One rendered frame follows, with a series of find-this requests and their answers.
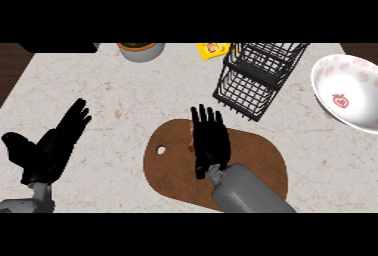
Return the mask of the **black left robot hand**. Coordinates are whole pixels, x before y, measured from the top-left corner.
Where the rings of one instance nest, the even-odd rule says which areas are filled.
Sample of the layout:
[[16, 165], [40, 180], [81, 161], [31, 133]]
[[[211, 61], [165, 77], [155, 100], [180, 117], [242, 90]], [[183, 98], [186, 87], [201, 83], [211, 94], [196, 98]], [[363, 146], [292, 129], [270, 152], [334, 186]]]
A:
[[61, 178], [74, 146], [90, 121], [86, 100], [78, 98], [58, 126], [46, 132], [38, 143], [15, 132], [2, 136], [9, 160], [24, 169], [24, 185], [36, 182], [52, 184]]

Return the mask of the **yellow snack bag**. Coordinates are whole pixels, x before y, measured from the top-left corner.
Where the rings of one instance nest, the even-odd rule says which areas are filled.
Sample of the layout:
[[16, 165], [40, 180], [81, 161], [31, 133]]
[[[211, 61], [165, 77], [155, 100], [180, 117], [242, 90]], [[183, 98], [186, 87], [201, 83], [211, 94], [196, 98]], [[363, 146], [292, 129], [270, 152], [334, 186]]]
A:
[[220, 57], [227, 54], [230, 44], [229, 43], [198, 43], [198, 52], [204, 61], [211, 58]]

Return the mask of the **golden brown croissant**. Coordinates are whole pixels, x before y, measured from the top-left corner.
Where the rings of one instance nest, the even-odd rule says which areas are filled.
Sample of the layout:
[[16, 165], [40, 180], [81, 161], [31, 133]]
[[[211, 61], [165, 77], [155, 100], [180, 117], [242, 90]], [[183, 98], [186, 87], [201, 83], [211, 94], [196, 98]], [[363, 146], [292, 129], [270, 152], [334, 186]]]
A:
[[189, 152], [195, 153], [195, 145], [194, 145], [194, 122], [189, 121], [189, 134], [191, 134], [191, 143], [189, 143]]

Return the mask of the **brown wooden cutting board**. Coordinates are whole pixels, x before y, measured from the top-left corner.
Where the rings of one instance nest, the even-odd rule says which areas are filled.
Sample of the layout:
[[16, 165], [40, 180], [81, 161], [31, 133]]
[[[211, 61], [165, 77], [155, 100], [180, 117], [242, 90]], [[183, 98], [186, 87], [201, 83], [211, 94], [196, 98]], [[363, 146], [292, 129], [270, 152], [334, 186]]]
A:
[[[229, 129], [230, 164], [242, 164], [287, 199], [287, 165], [273, 143], [260, 135]], [[189, 152], [189, 120], [174, 119], [155, 130], [143, 157], [146, 180], [154, 190], [165, 197], [213, 210], [216, 205], [208, 178], [195, 177], [195, 154]]]

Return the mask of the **grey plant pot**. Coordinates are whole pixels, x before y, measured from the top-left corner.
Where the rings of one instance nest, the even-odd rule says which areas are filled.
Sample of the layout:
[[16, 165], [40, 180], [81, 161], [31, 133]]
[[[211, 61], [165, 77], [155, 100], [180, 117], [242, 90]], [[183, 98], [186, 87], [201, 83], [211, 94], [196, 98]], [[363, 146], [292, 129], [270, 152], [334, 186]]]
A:
[[165, 44], [164, 43], [143, 43], [140, 47], [126, 46], [118, 43], [120, 52], [124, 58], [136, 63], [152, 61], [163, 53]]

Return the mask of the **white bowl with pink print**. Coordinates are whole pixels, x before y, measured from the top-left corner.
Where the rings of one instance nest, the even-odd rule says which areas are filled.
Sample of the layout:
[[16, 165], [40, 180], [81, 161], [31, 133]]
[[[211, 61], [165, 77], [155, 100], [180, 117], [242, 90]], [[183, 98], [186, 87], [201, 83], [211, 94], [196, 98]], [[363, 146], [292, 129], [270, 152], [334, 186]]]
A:
[[310, 82], [316, 99], [334, 118], [378, 134], [378, 65], [352, 55], [328, 55], [312, 67]]

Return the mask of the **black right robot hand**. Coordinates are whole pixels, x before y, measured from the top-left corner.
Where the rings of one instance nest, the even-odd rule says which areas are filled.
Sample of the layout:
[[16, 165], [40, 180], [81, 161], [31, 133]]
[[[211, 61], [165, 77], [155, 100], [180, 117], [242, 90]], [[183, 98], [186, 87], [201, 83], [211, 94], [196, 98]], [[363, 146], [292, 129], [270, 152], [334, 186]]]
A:
[[213, 165], [225, 170], [230, 160], [230, 140], [223, 117], [204, 105], [191, 108], [194, 124], [195, 175], [199, 180]]

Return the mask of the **black appliance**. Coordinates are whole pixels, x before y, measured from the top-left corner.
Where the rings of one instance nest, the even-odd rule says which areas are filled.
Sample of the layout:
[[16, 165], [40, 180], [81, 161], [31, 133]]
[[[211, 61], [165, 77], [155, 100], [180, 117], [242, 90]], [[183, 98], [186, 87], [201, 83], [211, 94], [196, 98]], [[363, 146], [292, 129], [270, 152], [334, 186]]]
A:
[[99, 43], [21, 43], [31, 53], [95, 53]]

